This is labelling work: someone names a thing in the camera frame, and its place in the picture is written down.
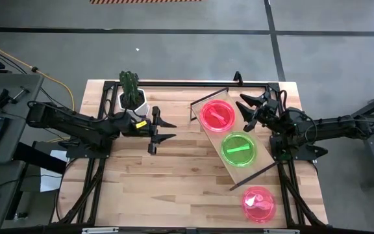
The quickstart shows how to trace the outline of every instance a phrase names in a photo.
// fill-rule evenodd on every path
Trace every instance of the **white paper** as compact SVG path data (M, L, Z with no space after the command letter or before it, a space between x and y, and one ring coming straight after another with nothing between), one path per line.
M66 153L67 153L66 151L52 150L50 153L50 156L67 162L68 158L66 157ZM60 188L60 183L62 182L62 178L60 176L62 176L62 174L52 172L44 168L41 168L40 174L59 177L59 178L54 178L54 177L49 177L49 176L42 176L41 184L40 184L40 192L52 191L52 190L56 190Z

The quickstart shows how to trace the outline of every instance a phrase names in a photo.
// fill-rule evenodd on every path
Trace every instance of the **wooden tabletop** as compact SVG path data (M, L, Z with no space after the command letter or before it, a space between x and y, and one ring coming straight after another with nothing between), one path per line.
M82 114L97 116L104 82L88 80ZM301 109L296 83L279 84L288 92L287 106ZM163 142L154 156L147 152L148 138L121 136L115 140L110 158L106 160L97 226L286 227L277 168L230 192L234 183L228 171L198 121L190 122L190 103L220 88L141 88L145 90L150 106L159 106L161 117L178 126L176 129L160 128L160 133L175 133L177 136ZM262 88L230 88L229 94L233 100L241 101L241 93L259 96L263 91ZM258 123L255 132L270 151L270 130ZM66 172L60 189L60 215L64 216L81 195L87 164L87 159L79 159ZM301 196L318 218L327 223L314 167L297 161L295 170ZM277 202L277 213L266 224L246 219L240 205L243 192L255 185L269 189ZM290 202L293 218L297 220L293 199Z

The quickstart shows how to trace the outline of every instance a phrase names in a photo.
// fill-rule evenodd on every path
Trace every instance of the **gray floor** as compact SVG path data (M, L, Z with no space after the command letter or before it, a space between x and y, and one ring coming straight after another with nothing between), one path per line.
M374 0L271 0L277 30L374 31ZM0 0L0 25L122 29L268 29L263 0L89 5L88 1ZM374 97L374 37L279 36L287 81L296 81L313 118L351 114ZM0 33L0 48L67 84L76 106L87 79L116 79L121 70L148 79L277 81L269 36L180 34ZM67 92L44 88L69 103ZM49 140L26 129L23 140ZM374 231L374 190L360 183L374 165L359 140L319 142L319 180L330 224Z

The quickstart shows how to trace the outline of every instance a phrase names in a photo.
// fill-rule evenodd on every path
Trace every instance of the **white pot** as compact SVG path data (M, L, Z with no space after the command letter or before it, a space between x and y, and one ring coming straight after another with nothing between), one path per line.
M134 117L137 121L140 121L141 118L139 116L146 116L148 115L148 112L149 112L149 105L147 103L147 96L145 95L145 91L141 88L138 89L138 91L141 91L142 94L143 94L143 100L144 102L142 103L142 105L140 105L140 107L138 107L136 110L135 110L135 113L133 110L127 110L127 113L130 114L132 117ZM124 112L125 111L125 108L122 107L122 104L121 104L121 95L123 95L123 92L119 94L118 96L118 103L119 103L119 111L120 112Z

